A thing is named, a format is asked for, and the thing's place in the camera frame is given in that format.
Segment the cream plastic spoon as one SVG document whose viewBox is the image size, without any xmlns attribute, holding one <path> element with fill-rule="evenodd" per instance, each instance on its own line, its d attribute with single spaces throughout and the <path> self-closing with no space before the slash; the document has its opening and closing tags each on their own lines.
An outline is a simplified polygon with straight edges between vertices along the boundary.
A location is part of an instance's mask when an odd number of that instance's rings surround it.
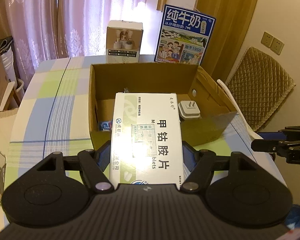
<svg viewBox="0 0 300 240">
<path fill-rule="evenodd" d="M 247 123 L 243 113 L 241 112 L 236 100 L 234 99 L 232 93 L 230 92 L 229 88 L 226 86 L 226 84 L 218 79 L 217 83 L 222 87 L 222 89 L 225 91 L 225 93 L 227 94 L 228 98 L 230 99 L 230 101 L 232 102 L 232 104 L 234 105 L 236 111 L 238 112 L 239 116 L 241 117 L 241 119 L 243 120 L 243 123 L 245 125 L 245 128 L 247 130 L 247 133 L 249 134 L 249 136 L 253 139 L 262 139 L 262 137 L 260 135 L 258 135 L 257 133 L 255 133 L 252 128 L 250 127 L 250 125 Z"/>
</svg>

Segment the blue-label clear plastic case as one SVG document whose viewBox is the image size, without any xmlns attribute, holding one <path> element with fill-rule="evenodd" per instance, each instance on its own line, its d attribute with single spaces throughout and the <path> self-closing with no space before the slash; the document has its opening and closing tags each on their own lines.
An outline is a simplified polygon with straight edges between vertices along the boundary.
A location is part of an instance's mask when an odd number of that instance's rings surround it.
<svg viewBox="0 0 300 240">
<path fill-rule="evenodd" d="M 102 132 L 111 132 L 113 126 L 113 121 L 102 121 L 98 123 L 98 128 Z"/>
</svg>

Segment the white wall plug adapter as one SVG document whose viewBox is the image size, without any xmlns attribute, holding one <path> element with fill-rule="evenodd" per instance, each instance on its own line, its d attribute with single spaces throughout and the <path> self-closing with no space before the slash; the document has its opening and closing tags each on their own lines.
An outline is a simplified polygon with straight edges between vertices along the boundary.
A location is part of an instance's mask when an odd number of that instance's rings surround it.
<svg viewBox="0 0 300 240">
<path fill-rule="evenodd" d="M 200 118 L 200 109 L 195 101 L 183 100 L 178 103 L 179 115 L 183 120 Z"/>
</svg>

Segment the white medicine box blue logo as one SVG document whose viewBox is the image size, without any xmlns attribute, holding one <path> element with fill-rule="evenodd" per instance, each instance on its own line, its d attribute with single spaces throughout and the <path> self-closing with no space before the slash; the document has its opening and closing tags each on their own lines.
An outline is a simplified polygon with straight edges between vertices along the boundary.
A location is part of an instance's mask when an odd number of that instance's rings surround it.
<svg viewBox="0 0 300 240">
<path fill-rule="evenodd" d="M 109 180 L 119 184 L 184 181 L 175 93 L 117 93 L 111 132 Z"/>
</svg>

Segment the quilted brown chair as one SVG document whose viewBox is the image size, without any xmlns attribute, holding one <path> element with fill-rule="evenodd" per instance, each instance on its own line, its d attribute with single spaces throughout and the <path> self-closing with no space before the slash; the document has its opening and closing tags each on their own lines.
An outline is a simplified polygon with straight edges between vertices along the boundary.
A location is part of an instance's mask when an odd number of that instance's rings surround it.
<svg viewBox="0 0 300 240">
<path fill-rule="evenodd" d="M 249 47 L 226 85 L 256 132 L 281 107 L 295 82 L 273 57 Z"/>
</svg>

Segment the white product box with photo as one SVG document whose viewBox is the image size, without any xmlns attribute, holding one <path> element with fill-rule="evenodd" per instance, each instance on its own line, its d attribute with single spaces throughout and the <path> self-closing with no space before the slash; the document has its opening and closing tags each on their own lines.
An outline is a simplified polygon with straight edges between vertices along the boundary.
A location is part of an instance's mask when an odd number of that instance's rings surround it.
<svg viewBox="0 0 300 240">
<path fill-rule="evenodd" d="M 106 33 L 106 62 L 138 63 L 142 35 L 141 22 L 109 21 Z"/>
</svg>

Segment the blue milk carton box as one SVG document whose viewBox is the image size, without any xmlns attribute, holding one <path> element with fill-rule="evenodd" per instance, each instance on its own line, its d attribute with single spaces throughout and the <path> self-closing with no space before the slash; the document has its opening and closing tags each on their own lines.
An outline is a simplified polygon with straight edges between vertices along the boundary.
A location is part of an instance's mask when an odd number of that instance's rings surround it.
<svg viewBox="0 0 300 240">
<path fill-rule="evenodd" d="M 201 12 L 166 4 L 154 61 L 201 64 L 215 22 Z"/>
</svg>

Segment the pink sheer curtain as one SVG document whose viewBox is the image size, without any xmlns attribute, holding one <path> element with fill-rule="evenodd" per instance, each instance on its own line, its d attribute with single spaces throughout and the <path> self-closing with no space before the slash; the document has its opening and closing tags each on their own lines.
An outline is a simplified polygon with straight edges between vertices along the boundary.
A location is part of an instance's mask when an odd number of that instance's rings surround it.
<svg viewBox="0 0 300 240">
<path fill-rule="evenodd" d="M 29 84 L 39 64 L 103 55 L 110 20 L 135 20 L 146 0 L 0 0 L 0 42 L 11 37 L 16 72 Z"/>
</svg>

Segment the wall power outlets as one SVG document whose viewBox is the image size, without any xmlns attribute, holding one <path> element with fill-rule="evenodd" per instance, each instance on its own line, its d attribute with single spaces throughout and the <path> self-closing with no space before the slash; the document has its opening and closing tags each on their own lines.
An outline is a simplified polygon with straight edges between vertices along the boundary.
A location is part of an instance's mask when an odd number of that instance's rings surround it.
<svg viewBox="0 0 300 240">
<path fill-rule="evenodd" d="M 281 55 L 281 52 L 285 45 L 282 41 L 275 38 L 273 35 L 269 34 L 266 31 L 263 33 L 263 36 L 261 38 L 261 44 L 269 48 L 276 55 Z"/>
</svg>

